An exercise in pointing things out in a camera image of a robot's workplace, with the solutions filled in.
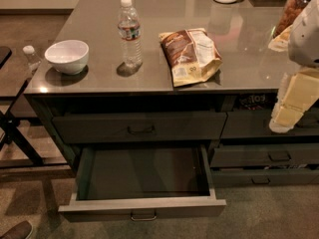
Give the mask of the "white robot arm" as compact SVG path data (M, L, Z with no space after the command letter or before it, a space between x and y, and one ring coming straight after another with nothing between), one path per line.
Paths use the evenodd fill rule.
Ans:
M284 33L286 41L278 37L270 48L286 45L289 59L300 68L280 82L269 123L277 133L293 129L319 100L319 0L311 0Z

